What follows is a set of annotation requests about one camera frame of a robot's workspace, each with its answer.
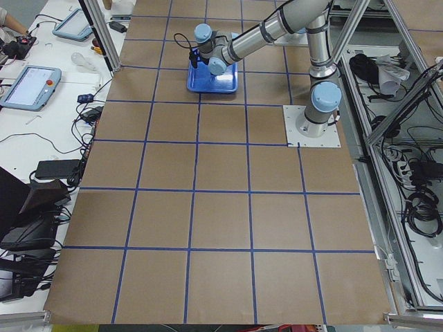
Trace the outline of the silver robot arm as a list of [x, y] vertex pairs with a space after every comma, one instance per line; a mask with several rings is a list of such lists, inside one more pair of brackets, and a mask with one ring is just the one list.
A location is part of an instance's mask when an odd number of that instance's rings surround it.
[[286, 1], [267, 18], [233, 36], [232, 33], [213, 30], [208, 24], [194, 29], [195, 47], [190, 47], [190, 64], [198, 67], [203, 62], [212, 75], [222, 75], [227, 68], [284, 35], [293, 35], [304, 29], [311, 66], [309, 102], [298, 116], [299, 133], [308, 138], [321, 137], [328, 127], [333, 112], [338, 110], [342, 93], [336, 79], [336, 65], [329, 51], [329, 21], [327, 12], [331, 1]]

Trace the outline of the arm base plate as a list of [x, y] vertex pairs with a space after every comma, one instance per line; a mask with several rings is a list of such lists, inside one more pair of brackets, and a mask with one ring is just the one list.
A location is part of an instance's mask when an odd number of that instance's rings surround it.
[[314, 124], [305, 117], [305, 106], [283, 105], [283, 117], [288, 147], [340, 148], [341, 142], [334, 117], [324, 124]]

